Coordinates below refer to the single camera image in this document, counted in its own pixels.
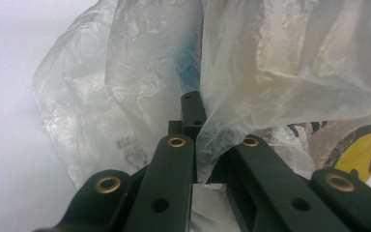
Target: clear plastic bag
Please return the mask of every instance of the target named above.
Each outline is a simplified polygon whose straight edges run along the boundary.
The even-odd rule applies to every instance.
[[[105,86],[152,155],[179,120],[181,95],[198,90],[204,4],[120,1],[111,27]]]
[[[209,1],[199,180],[253,131],[371,115],[371,1]]]

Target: plastic bag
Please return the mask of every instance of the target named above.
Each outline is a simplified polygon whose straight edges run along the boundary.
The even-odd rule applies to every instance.
[[[209,1],[199,180],[253,131],[371,115],[371,1]]]
[[[180,98],[198,90],[204,4],[200,0],[119,1],[105,86],[152,155],[179,120]]]

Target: yellow object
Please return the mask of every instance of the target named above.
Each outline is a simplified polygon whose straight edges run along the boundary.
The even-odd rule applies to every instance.
[[[371,177],[371,133],[361,136],[350,144],[335,168],[356,173],[361,181],[366,182]]]

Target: black metal frame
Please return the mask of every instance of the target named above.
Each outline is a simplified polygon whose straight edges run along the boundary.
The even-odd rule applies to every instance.
[[[182,96],[182,121],[169,123],[150,165],[132,176],[106,170],[73,198],[54,231],[188,231],[194,142],[206,121],[198,92]],[[242,231],[371,231],[371,188],[335,169],[296,175],[260,137],[222,155],[210,183],[227,185]]]

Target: brass grommet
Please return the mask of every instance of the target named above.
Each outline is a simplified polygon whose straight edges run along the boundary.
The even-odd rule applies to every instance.
[[[119,188],[121,181],[118,177],[115,176],[105,176],[96,182],[96,191],[101,194],[107,194],[115,191]]]
[[[186,144],[186,141],[180,137],[172,137],[167,141],[170,147],[183,147]]]
[[[255,139],[255,138],[245,137],[243,139],[243,145],[245,145],[247,147],[256,147],[256,146],[258,146],[258,144],[260,144],[260,142],[258,142],[258,140]]]
[[[351,192],[355,190],[355,185],[345,177],[339,176],[337,174],[329,173],[325,178],[325,181],[334,189],[341,191]]]

